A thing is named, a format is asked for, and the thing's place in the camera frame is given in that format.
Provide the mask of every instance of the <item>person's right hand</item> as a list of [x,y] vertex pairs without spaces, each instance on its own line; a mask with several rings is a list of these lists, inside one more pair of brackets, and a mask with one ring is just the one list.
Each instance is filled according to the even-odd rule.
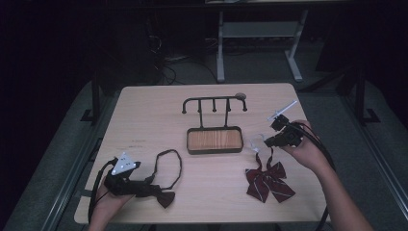
[[[296,120],[294,122],[306,125],[302,126],[303,129],[312,137],[315,137],[312,131],[309,130],[309,128],[312,128],[309,121]],[[303,140],[298,147],[281,146],[280,148],[291,154],[301,165],[307,167],[314,173],[317,173],[317,171],[323,167],[330,167],[323,153],[305,136],[303,136]]]

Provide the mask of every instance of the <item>hand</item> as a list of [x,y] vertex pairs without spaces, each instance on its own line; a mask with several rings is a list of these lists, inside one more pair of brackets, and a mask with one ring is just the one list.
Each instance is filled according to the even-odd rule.
[[[312,137],[315,137],[312,131],[309,130],[309,128],[312,128],[309,121],[296,120],[295,122],[306,125],[303,126],[303,129]],[[323,167],[330,167],[323,153],[305,136],[298,147],[281,146],[280,148],[291,154],[301,165],[314,173],[317,173]]]
[[105,177],[96,193],[96,205],[93,210],[89,230],[104,230],[108,222],[117,212],[128,202],[133,195],[114,195],[108,191],[105,184]]

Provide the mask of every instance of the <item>bow tie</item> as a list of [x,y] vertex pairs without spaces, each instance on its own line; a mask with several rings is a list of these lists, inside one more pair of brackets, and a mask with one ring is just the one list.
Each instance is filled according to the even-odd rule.
[[286,178],[286,172],[282,164],[279,162],[272,167],[270,165],[271,161],[272,156],[268,159],[267,170],[262,171],[261,160],[259,159],[258,153],[256,154],[256,162],[259,164],[259,167],[245,171],[246,179],[249,183],[246,193],[265,203],[270,191],[276,200],[281,203],[291,198],[295,192],[281,180]]
[[145,185],[140,188],[138,194],[135,197],[147,197],[147,196],[156,196],[157,201],[167,208],[171,202],[173,202],[175,193],[174,192],[163,192],[163,190],[158,185]]

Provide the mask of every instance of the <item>wooden table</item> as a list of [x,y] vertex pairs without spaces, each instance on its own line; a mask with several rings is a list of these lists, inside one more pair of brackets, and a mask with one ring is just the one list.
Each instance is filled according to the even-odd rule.
[[[231,100],[228,125],[242,128],[244,147],[241,153],[191,155],[187,150],[187,130],[199,127],[196,103],[187,104],[182,114],[182,104],[190,97],[230,96],[246,94],[247,112],[242,102]],[[261,136],[276,133],[269,127],[267,117],[275,110],[298,100],[289,84],[260,85],[201,85],[172,87],[131,87],[123,89],[114,114],[101,144],[93,169],[86,184],[91,190],[97,171],[114,156],[126,152],[140,168],[131,175],[142,180],[153,172],[156,155],[167,149],[176,149],[183,159],[183,172],[173,188],[176,197],[164,209],[155,197],[133,198],[114,222],[122,223],[224,223],[224,222],[285,222],[317,221],[325,208],[324,195],[314,173],[300,165],[279,148],[274,148],[272,164],[281,162],[287,172],[284,181],[296,192],[287,201],[278,203],[270,193],[264,204],[246,194],[248,182],[246,168],[256,168],[255,152],[250,140],[261,149],[264,169],[270,150]],[[217,102],[217,112],[212,112],[212,102],[203,101],[204,127],[224,124],[224,103]],[[290,120],[305,119],[300,103],[285,112]],[[169,186],[178,175],[178,159],[165,155],[159,161],[154,184]],[[89,198],[82,196],[75,220],[87,223]]]

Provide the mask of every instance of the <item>dark background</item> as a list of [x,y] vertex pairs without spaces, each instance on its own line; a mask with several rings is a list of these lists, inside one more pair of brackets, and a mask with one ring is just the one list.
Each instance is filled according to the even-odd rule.
[[[102,3],[0,0],[1,227],[70,104],[93,75],[100,76],[107,94],[160,78],[153,68],[156,57],[147,48],[151,13],[84,10]],[[160,12],[149,29],[166,39],[168,52],[181,47],[199,54],[205,37],[216,38],[214,14]],[[399,1],[318,9],[310,11],[302,39],[327,41],[320,70],[363,60],[367,78],[408,127],[407,15],[407,3]],[[134,46],[123,46],[132,40]]]

